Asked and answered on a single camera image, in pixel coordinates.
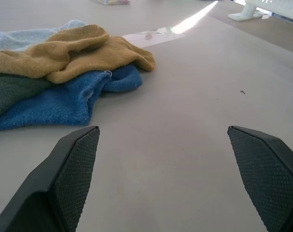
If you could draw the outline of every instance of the white plastic object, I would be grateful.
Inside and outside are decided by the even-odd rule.
[[[235,21],[244,21],[259,18],[263,13],[256,12],[260,7],[264,10],[293,19],[293,0],[245,0],[246,5],[241,13],[229,14],[228,17]]]
[[[104,5],[130,4],[130,0],[99,0]]]

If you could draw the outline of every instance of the towel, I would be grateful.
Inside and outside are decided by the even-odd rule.
[[[60,31],[25,52],[0,52],[0,73],[46,77],[59,84],[88,71],[114,70],[133,63],[146,71],[155,68],[152,54],[122,37],[109,37],[97,25]]]
[[[89,123],[93,105],[102,90],[130,91],[141,84],[140,73],[132,64],[112,72],[86,72],[34,98],[15,104],[0,116],[0,130],[38,124],[84,126]]]
[[[45,79],[0,73],[0,115],[20,100],[31,98],[51,87]]]
[[[29,46],[42,43],[55,33],[70,28],[85,26],[86,23],[72,20],[65,25],[53,29],[30,29],[2,32],[0,31],[0,51],[7,49],[12,51],[25,51]]]
[[[28,46],[43,42],[60,30],[85,26],[84,22],[72,20],[54,29],[31,29],[0,32],[0,50],[11,49],[23,51]],[[14,74],[0,73],[0,115],[20,100],[31,98],[51,87],[45,79],[30,79]]]

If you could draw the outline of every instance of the floor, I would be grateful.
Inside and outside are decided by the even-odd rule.
[[[2,0],[0,30],[79,19],[127,35],[174,26],[211,3]],[[241,9],[222,0],[182,38],[146,47],[157,68],[142,73],[143,86],[96,103],[91,124],[101,135],[78,232],[266,232],[226,132],[261,130],[293,150],[293,24],[227,18]],[[0,131],[0,212],[57,140],[78,128]]]

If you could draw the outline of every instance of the yellow towel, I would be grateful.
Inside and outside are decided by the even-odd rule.
[[[114,70],[133,62],[155,68],[152,54],[122,37],[110,37],[97,25],[63,30],[24,52],[0,51],[0,73],[63,83],[92,70]]]

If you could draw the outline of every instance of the pile of towels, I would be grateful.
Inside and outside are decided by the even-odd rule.
[[[87,125],[102,91],[142,84],[148,51],[97,25],[0,32],[0,130],[36,124]]]

